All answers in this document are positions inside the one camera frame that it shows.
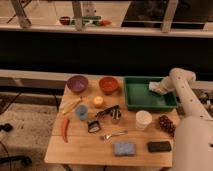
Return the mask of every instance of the red pepper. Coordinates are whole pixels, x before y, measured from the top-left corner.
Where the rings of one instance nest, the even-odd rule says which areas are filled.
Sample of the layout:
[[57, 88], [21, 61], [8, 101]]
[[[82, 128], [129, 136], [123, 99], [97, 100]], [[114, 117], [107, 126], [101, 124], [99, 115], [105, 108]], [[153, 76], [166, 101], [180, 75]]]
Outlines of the red pepper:
[[64, 117], [63, 120], [62, 120], [62, 123], [61, 123], [61, 135], [62, 135], [62, 138], [64, 140], [64, 142], [68, 142], [67, 140], [67, 127], [69, 125], [69, 118], [68, 117]]

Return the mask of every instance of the white cup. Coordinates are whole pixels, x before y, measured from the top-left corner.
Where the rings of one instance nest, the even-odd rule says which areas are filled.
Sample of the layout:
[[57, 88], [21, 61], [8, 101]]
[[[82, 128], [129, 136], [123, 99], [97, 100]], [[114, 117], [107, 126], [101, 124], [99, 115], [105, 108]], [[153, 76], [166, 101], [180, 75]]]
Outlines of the white cup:
[[144, 130], [152, 122], [152, 115], [145, 111], [140, 110], [136, 113], [136, 128], [139, 130]]

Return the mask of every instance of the fork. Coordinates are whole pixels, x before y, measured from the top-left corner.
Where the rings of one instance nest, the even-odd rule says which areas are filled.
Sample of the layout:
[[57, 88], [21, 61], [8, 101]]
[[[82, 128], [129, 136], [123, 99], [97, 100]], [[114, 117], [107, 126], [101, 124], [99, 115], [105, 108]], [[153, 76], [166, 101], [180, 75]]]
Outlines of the fork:
[[106, 134], [106, 135], [101, 135], [100, 139], [101, 140], [108, 140], [109, 138], [113, 137], [113, 136], [119, 136], [119, 135], [124, 135], [127, 134], [128, 131], [127, 130], [123, 130], [123, 131], [118, 131], [112, 134]]

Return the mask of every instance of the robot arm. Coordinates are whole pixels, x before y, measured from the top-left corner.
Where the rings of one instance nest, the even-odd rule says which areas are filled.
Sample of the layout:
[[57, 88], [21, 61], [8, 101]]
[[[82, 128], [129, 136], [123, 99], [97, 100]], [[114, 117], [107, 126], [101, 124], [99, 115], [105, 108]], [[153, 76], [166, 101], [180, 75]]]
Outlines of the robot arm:
[[175, 130], [172, 171], [213, 170], [213, 122], [188, 84], [194, 80], [193, 72], [174, 68], [156, 88], [159, 94], [175, 89], [186, 113]]
[[196, 80], [194, 72], [174, 68], [170, 71], [169, 77], [165, 77], [159, 84], [161, 92], [176, 90], [186, 116], [198, 116], [205, 120], [211, 120], [211, 116], [203, 107], [189, 86], [189, 83]]

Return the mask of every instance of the green plastic tray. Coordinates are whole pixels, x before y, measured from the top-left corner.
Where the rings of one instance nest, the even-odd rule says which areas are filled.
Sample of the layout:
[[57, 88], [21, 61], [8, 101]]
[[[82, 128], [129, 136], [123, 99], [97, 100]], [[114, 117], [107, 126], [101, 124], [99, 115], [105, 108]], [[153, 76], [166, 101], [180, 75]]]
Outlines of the green plastic tray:
[[177, 107], [174, 93], [159, 95], [149, 90], [149, 82], [162, 77], [124, 77], [125, 103], [128, 110], [170, 111]]

